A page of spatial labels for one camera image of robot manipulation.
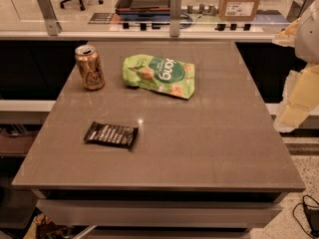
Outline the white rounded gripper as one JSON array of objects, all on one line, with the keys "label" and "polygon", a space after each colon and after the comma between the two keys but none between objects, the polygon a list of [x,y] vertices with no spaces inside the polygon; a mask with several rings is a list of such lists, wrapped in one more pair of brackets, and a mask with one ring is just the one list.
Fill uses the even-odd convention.
[{"label": "white rounded gripper", "polygon": [[295,43],[296,56],[312,63],[301,72],[290,71],[285,80],[273,126],[279,132],[291,132],[319,106],[319,0],[275,35],[272,43],[281,47],[293,47]]}]

